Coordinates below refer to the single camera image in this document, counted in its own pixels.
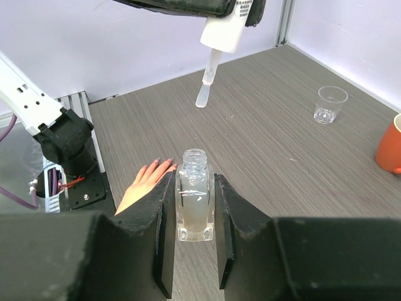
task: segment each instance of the clear plastic cup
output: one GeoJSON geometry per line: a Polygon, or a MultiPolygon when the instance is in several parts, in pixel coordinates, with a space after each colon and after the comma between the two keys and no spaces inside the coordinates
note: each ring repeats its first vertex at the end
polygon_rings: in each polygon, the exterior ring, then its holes
{"type": "Polygon", "coordinates": [[[341,88],[325,86],[319,89],[319,100],[313,118],[321,124],[332,123],[348,100],[348,94],[341,88]]]}

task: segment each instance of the human hand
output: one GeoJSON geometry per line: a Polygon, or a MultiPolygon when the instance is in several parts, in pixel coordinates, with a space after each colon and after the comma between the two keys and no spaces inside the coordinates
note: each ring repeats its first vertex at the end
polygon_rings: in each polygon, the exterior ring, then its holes
{"type": "Polygon", "coordinates": [[[160,159],[156,159],[149,167],[145,165],[139,170],[134,182],[125,191],[116,215],[148,194],[166,173],[177,169],[177,164],[171,165],[172,159],[168,159],[158,166],[159,161],[160,159]]]}

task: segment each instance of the metal bracket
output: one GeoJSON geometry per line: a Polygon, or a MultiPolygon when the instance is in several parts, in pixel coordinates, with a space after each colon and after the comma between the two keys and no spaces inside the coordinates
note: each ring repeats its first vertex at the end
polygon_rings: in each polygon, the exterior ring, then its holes
{"type": "Polygon", "coordinates": [[[287,43],[289,24],[291,22],[291,16],[293,14],[294,3],[295,0],[283,0],[276,45],[284,45],[285,43],[287,43]]]}

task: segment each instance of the white wall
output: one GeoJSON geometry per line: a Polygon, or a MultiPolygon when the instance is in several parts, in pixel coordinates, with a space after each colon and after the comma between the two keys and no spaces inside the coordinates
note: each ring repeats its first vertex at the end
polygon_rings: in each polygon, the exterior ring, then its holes
{"type": "Polygon", "coordinates": [[[288,41],[400,109],[400,14],[396,0],[295,0],[288,41]]]}
{"type": "MultiPolygon", "coordinates": [[[[281,3],[269,0],[262,22],[224,60],[274,46],[281,3]]],[[[48,95],[86,90],[94,101],[204,68],[205,21],[111,0],[0,0],[0,49],[48,95]]]]}

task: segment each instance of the red wire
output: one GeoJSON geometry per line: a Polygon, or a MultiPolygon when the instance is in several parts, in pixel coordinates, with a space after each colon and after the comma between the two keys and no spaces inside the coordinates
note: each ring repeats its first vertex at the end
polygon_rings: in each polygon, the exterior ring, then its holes
{"type": "Polygon", "coordinates": [[[63,184],[63,185],[59,185],[59,190],[63,190],[64,188],[71,188],[72,186],[74,186],[76,183],[82,182],[83,180],[85,180],[85,177],[83,176],[79,176],[76,180],[71,181],[67,184],[63,184]]]}

